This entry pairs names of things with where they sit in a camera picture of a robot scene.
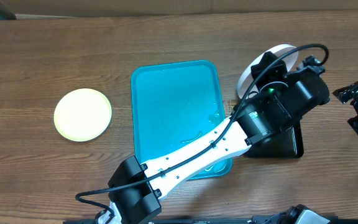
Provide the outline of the white plate top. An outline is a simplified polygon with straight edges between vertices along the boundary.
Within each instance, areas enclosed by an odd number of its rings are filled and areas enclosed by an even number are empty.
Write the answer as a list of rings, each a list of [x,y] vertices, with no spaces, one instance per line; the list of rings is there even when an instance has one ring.
[[[266,50],[264,53],[271,52],[275,56],[279,57],[284,53],[291,51],[292,49],[295,49],[295,46],[289,44],[280,44],[272,47],[271,49]],[[251,67],[253,65],[257,65],[261,61],[264,53],[262,53],[254,61],[252,61],[251,64],[242,73],[237,83],[237,95],[240,99],[243,97],[244,93],[246,92],[250,84],[254,81],[254,78],[251,75]],[[283,59],[288,72],[294,66],[297,58],[298,58],[298,52],[295,52]]]

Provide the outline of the yellow plate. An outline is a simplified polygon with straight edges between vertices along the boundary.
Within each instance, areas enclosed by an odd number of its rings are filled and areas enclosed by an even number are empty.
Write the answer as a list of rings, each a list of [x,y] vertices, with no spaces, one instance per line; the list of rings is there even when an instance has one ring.
[[[100,136],[112,119],[112,106],[101,92],[80,88],[67,93],[58,102],[53,116],[56,130],[74,142],[86,142]]]

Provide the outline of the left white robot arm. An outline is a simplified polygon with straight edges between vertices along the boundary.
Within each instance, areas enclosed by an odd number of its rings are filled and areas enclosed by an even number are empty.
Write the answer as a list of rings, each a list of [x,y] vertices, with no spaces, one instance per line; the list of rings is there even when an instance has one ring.
[[[131,156],[121,162],[108,182],[109,208],[97,223],[147,223],[161,212],[161,200],[197,173],[280,138],[307,112],[326,104],[323,63],[311,55],[288,72],[287,56],[264,53],[251,83],[258,94],[244,95],[230,117],[209,133],[166,156],[143,163]]]

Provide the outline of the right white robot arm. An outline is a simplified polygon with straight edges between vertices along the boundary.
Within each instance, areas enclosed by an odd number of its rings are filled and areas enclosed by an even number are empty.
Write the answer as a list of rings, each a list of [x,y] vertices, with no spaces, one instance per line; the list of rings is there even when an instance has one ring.
[[[358,81],[337,89],[333,95],[342,103],[351,102],[357,116],[347,122],[358,135]],[[358,223],[358,219],[327,218],[306,208],[304,205],[290,207],[287,211],[273,215],[265,223],[286,223],[286,224],[333,224],[333,223]]]

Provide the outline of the black water tray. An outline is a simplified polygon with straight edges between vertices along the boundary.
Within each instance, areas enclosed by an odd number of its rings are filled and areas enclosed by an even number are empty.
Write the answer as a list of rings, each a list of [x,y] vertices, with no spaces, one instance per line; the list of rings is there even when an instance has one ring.
[[[303,154],[301,125],[298,122],[291,129],[274,136],[263,144],[253,145],[243,156],[248,158],[298,159]]]

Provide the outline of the teal plastic tray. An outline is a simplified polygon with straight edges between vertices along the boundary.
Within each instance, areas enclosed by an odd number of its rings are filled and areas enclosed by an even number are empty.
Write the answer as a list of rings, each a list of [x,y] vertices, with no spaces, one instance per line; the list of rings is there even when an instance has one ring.
[[[207,60],[140,67],[131,76],[131,95],[139,162],[193,142],[225,118],[218,73]]]

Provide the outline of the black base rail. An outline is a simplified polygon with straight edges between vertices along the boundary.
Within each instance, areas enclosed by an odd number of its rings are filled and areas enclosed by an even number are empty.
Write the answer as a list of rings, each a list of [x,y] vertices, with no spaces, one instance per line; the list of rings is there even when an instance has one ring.
[[[339,219],[338,217],[323,217],[327,221],[323,223],[356,223],[358,219]],[[80,221],[64,221],[63,224],[94,224],[94,220],[86,219]],[[272,216],[253,216],[252,218],[212,218],[212,219],[170,219],[170,220],[151,220],[148,224],[284,224],[296,223],[294,218],[287,218],[284,213]]]

